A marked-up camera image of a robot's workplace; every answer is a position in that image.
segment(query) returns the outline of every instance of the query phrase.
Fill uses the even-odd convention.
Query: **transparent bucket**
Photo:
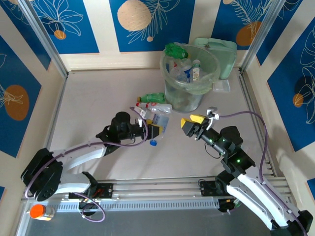
[[[165,79],[165,98],[173,109],[178,112],[191,112],[198,108],[204,94],[212,88],[212,83],[220,76],[220,64],[218,59],[209,51],[197,46],[178,44],[189,54],[191,61],[200,60],[201,68],[205,75],[198,81],[186,83],[171,77],[166,69],[170,57],[162,53],[160,69]]]

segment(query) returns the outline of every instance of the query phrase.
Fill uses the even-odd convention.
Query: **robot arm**
[[[155,138],[161,132],[159,126],[148,124],[147,127],[147,139]],[[71,192],[85,193],[88,197],[101,197],[104,185],[99,184],[92,175],[88,172],[70,174],[68,171],[89,160],[111,154],[119,148],[115,144],[120,144],[122,140],[136,137],[144,139],[145,134],[145,126],[141,123],[131,124],[130,115],[126,112],[119,112],[109,126],[106,126],[95,138],[86,143],[53,152],[46,148],[39,150],[23,171],[21,180],[28,186],[36,173],[48,162],[51,162],[31,185],[30,192],[37,201],[44,201],[53,194]],[[58,161],[53,160],[57,156],[61,156],[61,158]]]
[[[235,126],[226,127],[220,133],[211,128],[213,119],[219,119],[214,111],[208,109],[206,117],[191,115],[190,119],[182,119],[181,126],[187,136],[195,136],[196,141],[202,139],[223,157],[221,163],[225,170],[216,177],[216,191],[242,201],[273,236],[302,236],[299,223],[308,232],[313,216],[287,202],[259,174],[255,162],[241,149],[243,139]]]

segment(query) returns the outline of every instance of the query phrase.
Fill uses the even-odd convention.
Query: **orange bottle cap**
[[[31,208],[30,216],[33,219],[43,217],[46,212],[46,207],[41,204],[36,204]]]

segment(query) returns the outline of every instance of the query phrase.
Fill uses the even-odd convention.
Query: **plastic bottle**
[[[165,95],[162,92],[146,94],[142,97],[137,97],[137,102],[158,102],[165,103]]]
[[[151,115],[149,115],[150,117],[147,117],[147,119],[152,120],[152,124],[163,127],[162,134],[150,140],[150,144],[152,146],[156,146],[158,144],[158,141],[163,138],[163,135],[166,131],[169,117],[172,112],[172,105],[159,103],[137,103],[136,106],[143,109],[149,109],[151,111]]]
[[[190,78],[190,70],[192,67],[191,60],[189,58],[185,58],[182,60],[176,60],[177,66],[185,72],[187,78]]]
[[[192,62],[192,68],[190,70],[190,80],[197,81],[202,77],[202,69],[200,67],[200,61],[194,60]]]
[[[37,220],[49,221],[54,217],[55,209],[42,204],[34,205],[30,210],[30,217]]]
[[[178,66],[174,67],[171,70],[170,75],[178,81],[189,83],[189,78],[187,77],[187,74],[180,68],[178,68]]]
[[[175,43],[169,43],[165,46],[165,54],[175,59],[184,59],[188,57],[187,51]]]

